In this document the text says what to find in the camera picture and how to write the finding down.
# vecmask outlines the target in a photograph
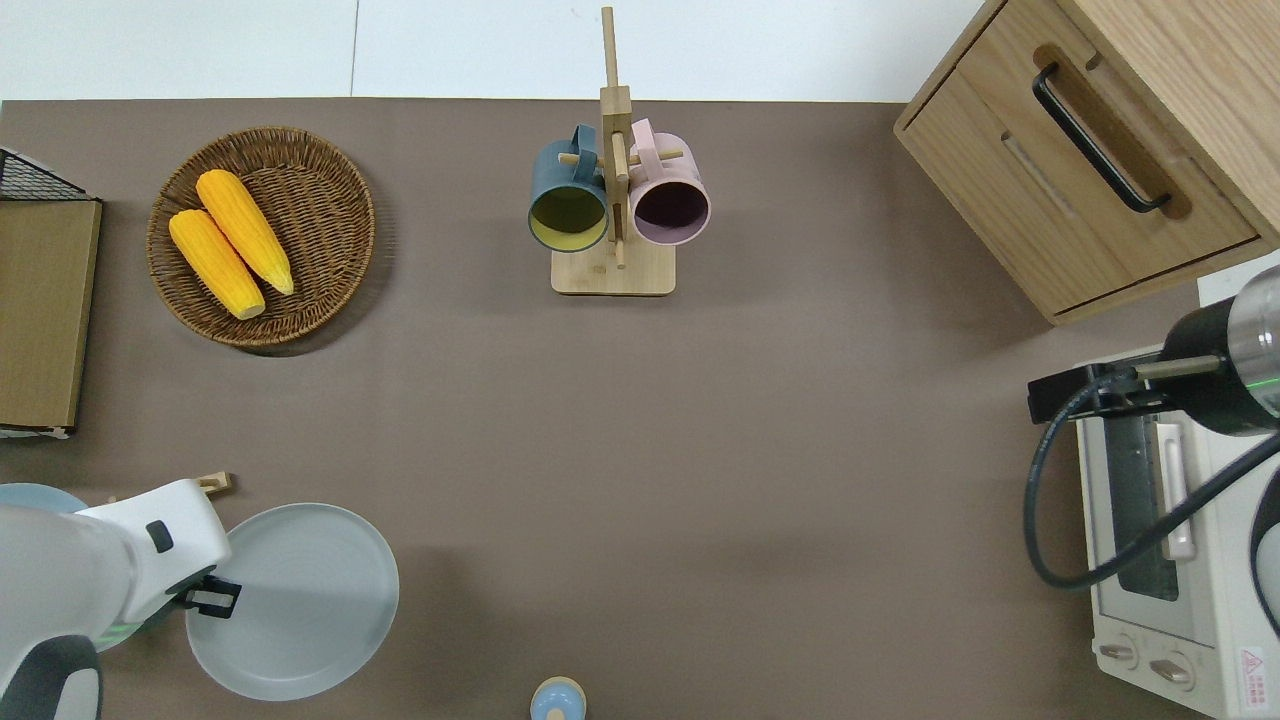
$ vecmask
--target blue object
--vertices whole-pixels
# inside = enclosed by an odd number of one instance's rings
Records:
[[[550,678],[534,692],[529,703],[531,720],[548,720],[553,710],[563,712],[564,720],[586,719],[586,693],[582,687],[568,678]]]
[[[577,163],[561,163],[561,154]],[[580,124],[570,140],[557,140],[534,160],[529,229],[558,252],[579,252],[604,237],[609,227],[604,173],[596,164],[595,128]]]
[[[37,483],[0,484],[0,505],[35,507],[50,512],[79,512],[88,505],[74,495]]]

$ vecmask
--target round basket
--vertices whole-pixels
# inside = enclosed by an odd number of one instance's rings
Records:
[[[200,208],[196,179],[221,168],[239,176],[289,259],[293,295],[255,277],[266,310],[237,320],[205,288],[169,237],[169,218]],[[374,251],[374,202],[356,165],[307,131],[260,127],[206,145],[178,168],[147,225],[147,265],[169,310],[209,340],[269,347],[298,340],[333,318],[356,292]]]

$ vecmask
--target yellow corn cob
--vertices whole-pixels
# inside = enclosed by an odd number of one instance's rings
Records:
[[[289,259],[244,183],[227,170],[209,170],[196,181],[196,193],[250,269],[282,293],[293,295]]]
[[[247,320],[262,314],[266,307],[262,291],[209,213],[183,210],[169,218],[169,236],[200,281],[232,315]]]

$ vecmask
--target toaster oven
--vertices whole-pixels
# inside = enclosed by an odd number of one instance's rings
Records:
[[[1260,441],[1211,432],[1176,410],[1085,418],[1076,430],[1091,566]],[[1102,671],[1212,717],[1280,719],[1280,641],[1254,591],[1248,533],[1277,464],[1258,466],[1162,547],[1091,588]]]

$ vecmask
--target oven window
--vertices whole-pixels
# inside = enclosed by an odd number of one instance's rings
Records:
[[[1103,430],[1111,484],[1111,527],[1115,547],[1120,550],[1160,516],[1156,420],[1151,415],[1108,418]],[[1158,544],[1120,570],[1117,578],[1120,587],[1132,593],[1170,602],[1178,600],[1178,566],[1165,559]]]

